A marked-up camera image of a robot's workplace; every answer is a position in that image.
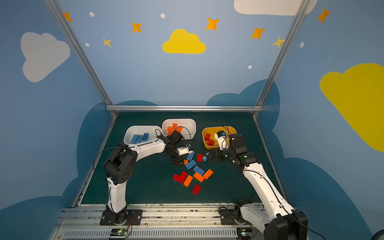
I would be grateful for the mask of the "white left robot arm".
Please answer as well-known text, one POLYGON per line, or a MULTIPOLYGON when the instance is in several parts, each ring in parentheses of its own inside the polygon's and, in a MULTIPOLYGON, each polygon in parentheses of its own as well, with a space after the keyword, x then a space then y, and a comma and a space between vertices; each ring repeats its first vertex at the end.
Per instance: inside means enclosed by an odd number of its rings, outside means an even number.
POLYGON ((154 154, 165 153, 175 166, 184 163, 183 155, 191 151, 191 145, 178 146, 184 137, 175 131, 170 136, 162 134, 155 140, 135 145, 120 144, 106 162, 104 171, 108 182, 108 202, 102 213, 101 226, 128 225, 129 213, 126 202, 127 182, 132 177, 136 163, 154 154))

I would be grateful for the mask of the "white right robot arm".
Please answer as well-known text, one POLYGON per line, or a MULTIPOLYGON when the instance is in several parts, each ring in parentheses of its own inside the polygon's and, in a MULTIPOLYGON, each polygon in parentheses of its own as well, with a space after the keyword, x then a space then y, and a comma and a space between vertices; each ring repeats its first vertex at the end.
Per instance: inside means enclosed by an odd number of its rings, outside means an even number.
POLYGON ((254 153, 249 152, 241 134, 215 134, 218 148, 210 150, 210 158, 232 162, 251 183, 264 209, 250 201, 235 204, 233 209, 219 208, 223 225, 250 224, 261 232, 266 240, 308 239, 308 219, 296 211, 279 193, 269 179, 263 165, 254 153))

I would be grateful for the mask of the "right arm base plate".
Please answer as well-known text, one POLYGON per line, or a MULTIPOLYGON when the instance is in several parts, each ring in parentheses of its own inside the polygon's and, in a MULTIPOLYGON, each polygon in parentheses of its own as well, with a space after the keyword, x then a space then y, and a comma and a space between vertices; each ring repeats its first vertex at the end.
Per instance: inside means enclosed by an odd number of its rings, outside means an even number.
POLYGON ((220 214, 222 225, 250 225, 249 222, 243 219, 240 208, 235 207, 234 209, 228 209, 221 207, 218 209, 220 214))

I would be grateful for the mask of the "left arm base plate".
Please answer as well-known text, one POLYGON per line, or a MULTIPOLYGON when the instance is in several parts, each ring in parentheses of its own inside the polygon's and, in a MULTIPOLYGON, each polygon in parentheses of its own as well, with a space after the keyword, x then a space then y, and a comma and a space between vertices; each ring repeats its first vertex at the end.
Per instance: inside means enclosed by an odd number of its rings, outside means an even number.
POLYGON ((119 213, 114 213, 107 209, 102 213, 100 226, 138 226, 141 223, 143 210, 127 210, 123 209, 119 213))

